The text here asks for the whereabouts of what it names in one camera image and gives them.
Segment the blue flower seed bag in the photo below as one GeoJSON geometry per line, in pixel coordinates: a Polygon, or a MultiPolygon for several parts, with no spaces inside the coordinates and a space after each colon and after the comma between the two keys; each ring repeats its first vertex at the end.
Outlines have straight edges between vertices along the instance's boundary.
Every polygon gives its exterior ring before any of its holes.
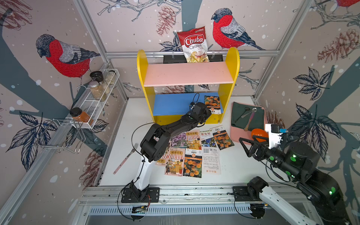
{"type": "Polygon", "coordinates": [[[217,144],[211,130],[201,131],[200,138],[202,147],[217,148],[217,144]]]}

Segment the orange marigold seed bag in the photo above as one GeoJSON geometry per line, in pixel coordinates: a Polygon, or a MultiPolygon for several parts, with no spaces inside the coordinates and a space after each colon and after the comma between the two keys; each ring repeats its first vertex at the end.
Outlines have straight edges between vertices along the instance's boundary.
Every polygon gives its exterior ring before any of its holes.
{"type": "Polygon", "coordinates": [[[229,134],[225,130],[224,126],[218,126],[211,129],[213,138],[220,150],[224,150],[234,146],[229,134]]]}

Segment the striped shop seed bag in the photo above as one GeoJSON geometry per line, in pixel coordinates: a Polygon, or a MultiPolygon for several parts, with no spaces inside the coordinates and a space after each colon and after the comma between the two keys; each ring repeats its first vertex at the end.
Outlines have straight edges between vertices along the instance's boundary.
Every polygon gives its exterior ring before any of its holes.
{"type": "Polygon", "coordinates": [[[201,150],[201,136],[200,130],[192,130],[186,132],[187,148],[192,150],[201,150]]]}

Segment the purple flower seed bag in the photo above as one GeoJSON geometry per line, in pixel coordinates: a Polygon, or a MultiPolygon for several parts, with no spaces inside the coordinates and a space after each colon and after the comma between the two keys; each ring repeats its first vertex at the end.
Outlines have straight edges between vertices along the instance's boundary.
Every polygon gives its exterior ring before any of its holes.
{"type": "Polygon", "coordinates": [[[171,148],[187,148],[187,135],[186,132],[180,133],[171,139],[171,148]]]}

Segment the white text seed bag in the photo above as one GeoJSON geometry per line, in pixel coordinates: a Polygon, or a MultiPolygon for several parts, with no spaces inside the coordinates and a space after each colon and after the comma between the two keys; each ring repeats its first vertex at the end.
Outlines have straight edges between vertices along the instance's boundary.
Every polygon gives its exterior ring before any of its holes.
{"type": "Polygon", "coordinates": [[[212,147],[202,148],[202,172],[207,174],[221,175],[219,160],[220,150],[212,147]]]}

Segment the dark marigold seed bag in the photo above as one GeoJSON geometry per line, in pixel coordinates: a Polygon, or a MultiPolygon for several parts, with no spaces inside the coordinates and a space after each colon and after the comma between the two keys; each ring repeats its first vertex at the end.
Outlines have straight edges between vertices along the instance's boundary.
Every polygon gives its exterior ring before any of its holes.
{"type": "Polygon", "coordinates": [[[202,178],[202,150],[186,149],[184,157],[183,176],[202,178]]]}

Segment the pink shop seed bag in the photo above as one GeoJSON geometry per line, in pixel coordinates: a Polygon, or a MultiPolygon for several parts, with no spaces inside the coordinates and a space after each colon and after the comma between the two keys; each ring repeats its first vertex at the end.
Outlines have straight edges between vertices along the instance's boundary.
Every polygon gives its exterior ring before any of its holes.
{"type": "Polygon", "coordinates": [[[165,175],[182,177],[184,159],[184,148],[170,148],[166,157],[165,175]]]}
{"type": "Polygon", "coordinates": [[[164,155],[159,160],[156,161],[156,165],[165,167],[167,163],[168,154],[169,154],[169,147],[166,148],[164,155]]]}

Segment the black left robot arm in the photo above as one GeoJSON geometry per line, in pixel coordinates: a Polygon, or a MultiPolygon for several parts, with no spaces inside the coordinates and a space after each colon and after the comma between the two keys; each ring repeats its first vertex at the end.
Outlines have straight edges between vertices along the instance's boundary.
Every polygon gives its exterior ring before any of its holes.
{"type": "Polygon", "coordinates": [[[167,125],[152,124],[140,143],[142,162],[136,177],[129,184],[132,194],[137,199],[142,200],[146,197],[152,167],[163,157],[170,139],[194,129],[198,124],[204,124],[211,114],[204,103],[193,103],[190,111],[179,120],[167,125]]]}

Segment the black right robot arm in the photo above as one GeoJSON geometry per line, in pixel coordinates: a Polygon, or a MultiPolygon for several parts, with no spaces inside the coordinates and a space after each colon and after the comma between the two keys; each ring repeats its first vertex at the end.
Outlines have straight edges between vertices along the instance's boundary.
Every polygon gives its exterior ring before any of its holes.
{"type": "Polygon", "coordinates": [[[350,219],[346,211],[343,194],[337,181],[317,169],[320,155],[308,144],[293,141],[270,148],[266,142],[239,139],[240,143],[250,143],[245,152],[258,161],[266,160],[272,167],[285,172],[296,187],[310,200],[318,215],[326,225],[348,225],[350,219]]]}

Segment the yellow shelf unit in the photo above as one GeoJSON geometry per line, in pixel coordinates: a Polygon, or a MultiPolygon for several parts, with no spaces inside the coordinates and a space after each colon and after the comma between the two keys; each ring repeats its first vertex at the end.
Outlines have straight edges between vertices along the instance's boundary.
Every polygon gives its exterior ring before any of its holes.
{"type": "Polygon", "coordinates": [[[155,87],[214,84],[217,92],[202,92],[199,102],[206,96],[218,96],[221,114],[212,114],[206,124],[222,123],[240,69],[239,51],[228,50],[222,62],[149,64],[144,50],[137,53],[137,71],[152,121],[160,125],[180,119],[192,102],[193,93],[157,94],[155,87]]]}

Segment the red Chuba chips bag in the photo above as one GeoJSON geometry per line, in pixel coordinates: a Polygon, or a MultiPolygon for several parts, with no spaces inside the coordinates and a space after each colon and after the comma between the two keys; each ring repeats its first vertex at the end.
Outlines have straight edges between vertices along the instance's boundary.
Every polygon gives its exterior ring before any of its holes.
{"type": "Polygon", "coordinates": [[[177,33],[187,63],[209,62],[205,27],[177,33]]]}

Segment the silver lid spice jar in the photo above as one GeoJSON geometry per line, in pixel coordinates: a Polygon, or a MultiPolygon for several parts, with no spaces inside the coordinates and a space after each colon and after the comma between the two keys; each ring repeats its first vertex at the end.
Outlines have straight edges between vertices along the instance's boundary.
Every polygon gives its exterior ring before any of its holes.
{"type": "Polygon", "coordinates": [[[104,102],[107,99],[107,95],[105,93],[105,90],[101,84],[97,81],[91,81],[89,82],[90,91],[93,95],[93,98],[95,100],[98,100],[100,102],[104,102]]]}

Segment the black lid spice jar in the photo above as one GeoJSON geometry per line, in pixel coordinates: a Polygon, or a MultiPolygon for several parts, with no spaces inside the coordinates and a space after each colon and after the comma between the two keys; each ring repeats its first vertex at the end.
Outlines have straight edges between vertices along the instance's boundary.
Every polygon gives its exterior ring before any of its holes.
{"type": "Polygon", "coordinates": [[[102,71],[93,71],[90,73],[90,78],[100,84],[104,83],[104,76],[102,71]]]}

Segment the orange spice jar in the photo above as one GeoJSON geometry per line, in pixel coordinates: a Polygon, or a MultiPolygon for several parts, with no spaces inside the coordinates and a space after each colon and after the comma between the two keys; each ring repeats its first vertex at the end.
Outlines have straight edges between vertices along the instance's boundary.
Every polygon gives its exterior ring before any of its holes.
{"type": "Polygon", "coordinates": [[[74,107],[70,110],[69,114],[71,115],[71,117],[78,121],[78,122],[84,122],[87,123],[90,121],[90,116],[84,112],[81,108],[79,107],[74,107]]]}

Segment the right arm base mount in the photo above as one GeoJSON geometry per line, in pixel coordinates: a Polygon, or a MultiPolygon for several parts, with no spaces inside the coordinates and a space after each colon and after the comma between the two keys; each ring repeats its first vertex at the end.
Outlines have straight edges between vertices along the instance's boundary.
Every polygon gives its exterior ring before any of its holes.
{"type": "Polygon", "coordinates": [[[261,201],[259,195],[263,192],[263,188],[268,186],[269,184],[265,180],[257,176],[245,186],[233,186],[232,194],[236,202],[261,201]]]}

